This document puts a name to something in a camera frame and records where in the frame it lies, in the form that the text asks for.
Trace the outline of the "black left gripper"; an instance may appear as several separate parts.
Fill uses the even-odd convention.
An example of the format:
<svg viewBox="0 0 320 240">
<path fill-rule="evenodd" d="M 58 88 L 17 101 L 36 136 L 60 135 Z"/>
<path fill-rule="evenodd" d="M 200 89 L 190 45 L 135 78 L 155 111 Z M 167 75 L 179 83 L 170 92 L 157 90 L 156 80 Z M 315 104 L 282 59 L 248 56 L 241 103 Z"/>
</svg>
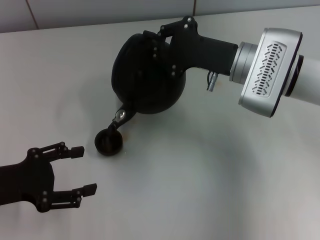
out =
<svg viewBox="0 0 320 240">
<path fill-rule="evenodd" d="M 97 184 L 53 192 L 55 176 L 50 162 L 82 158 L 84 152 L 83 146 L 68 148 L 65 142 L 29 149 L 22 162 L 0 168 L 0 204 L 29 202 L 40 213 L 79 208 L 82 198 L 95 195 Z"/>
</svg>

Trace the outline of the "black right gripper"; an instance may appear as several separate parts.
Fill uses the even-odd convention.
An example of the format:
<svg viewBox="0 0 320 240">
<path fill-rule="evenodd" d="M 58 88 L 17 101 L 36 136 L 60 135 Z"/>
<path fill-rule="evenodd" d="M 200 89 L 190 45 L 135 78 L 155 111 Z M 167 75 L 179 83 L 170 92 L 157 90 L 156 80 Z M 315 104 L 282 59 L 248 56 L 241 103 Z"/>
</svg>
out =
<svg viewBox="0 0 320 240">
<path fill-rule="evenodd" d="M 151 74 L 162 77 L 178 77 L 189 68 L 229 76 L 238 50 L 237 44 L 199 35 L 197 22 L 189 16 L 161 25 L 158 32 L 145 30 L 143 43 L 153 44 Z"/>
</svg>

